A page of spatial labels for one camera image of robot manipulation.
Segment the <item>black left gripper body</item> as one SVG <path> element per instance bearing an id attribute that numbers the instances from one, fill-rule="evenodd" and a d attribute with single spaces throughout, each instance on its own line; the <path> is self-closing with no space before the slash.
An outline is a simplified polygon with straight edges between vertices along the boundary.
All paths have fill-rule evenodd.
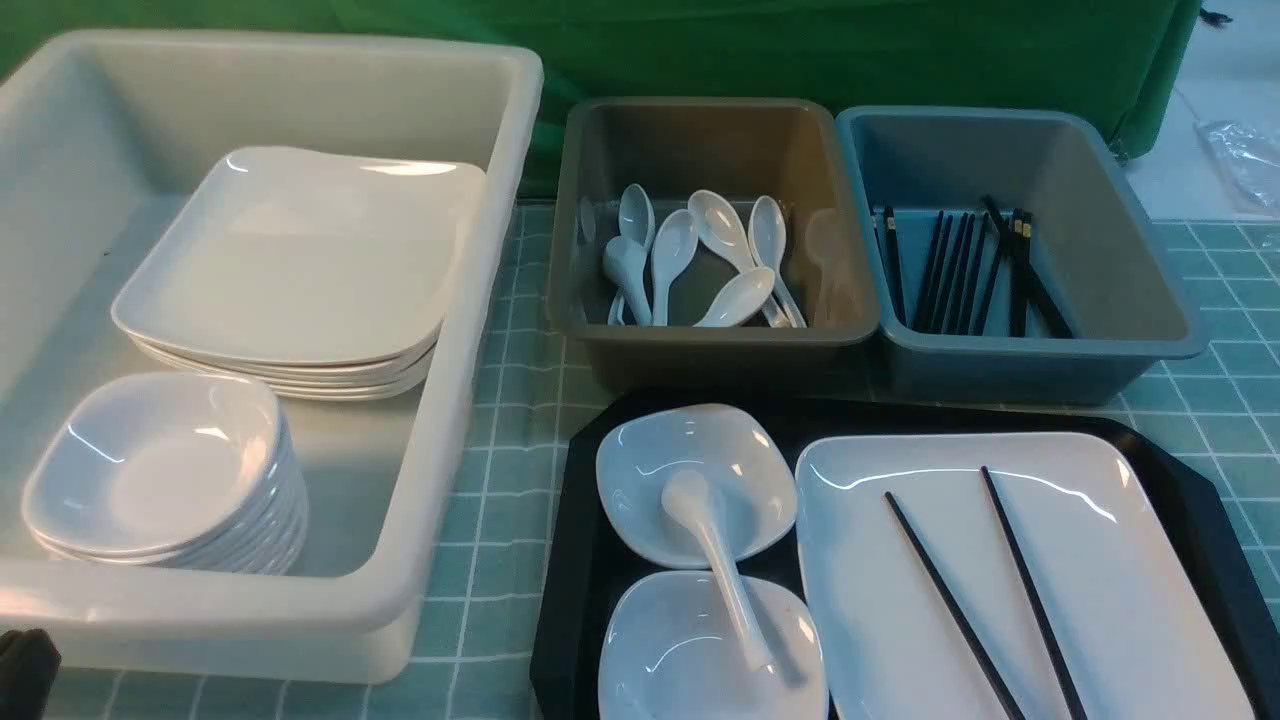
<path id="1" fill-rule="evenodd" d="M 1 637 L 1 719 L 42 719 L 61 655 L 45 629 Z"/>

